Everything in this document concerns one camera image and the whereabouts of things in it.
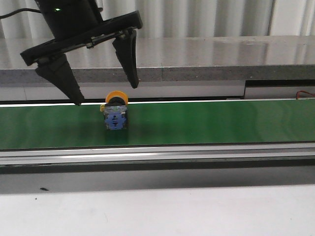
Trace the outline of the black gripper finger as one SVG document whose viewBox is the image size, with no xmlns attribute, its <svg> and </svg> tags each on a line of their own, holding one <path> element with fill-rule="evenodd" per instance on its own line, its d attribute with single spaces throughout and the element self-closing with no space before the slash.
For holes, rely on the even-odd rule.
<svg viewBox="0 0 315 236">
<path fill-rule="evenodd" d="M 84 96 L 73 75 L 66 54 L 57 54 L 42 58 L 37 62 L 36 73 L 56 86 L 77 106 L 84 101 Z"/>
<path fill-rule="evenodd" d="M 123 34 L 117 36 L 112 43 L 116 50 L 116 56 L 133 89 L 139 85 L 136 67 L 136 36 L 136 30 L 127 29 L 123 31 Z"/>
</svg>

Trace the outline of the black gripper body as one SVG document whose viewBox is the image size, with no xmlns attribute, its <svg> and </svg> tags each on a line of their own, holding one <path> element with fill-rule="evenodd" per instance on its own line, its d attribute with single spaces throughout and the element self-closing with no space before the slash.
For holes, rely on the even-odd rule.
<svg viewBox="0 0 315 236">
<path fill-rule="evenodd" d="M 82 46 L 90 48 L 120 36 L 124 30 L 143 27 L 138 11 L 103 20 L 94 0 L 37 0 L 36 4 L 54 39 L 21 53 L 28 66 L 41 58 Z"/>
</svg>

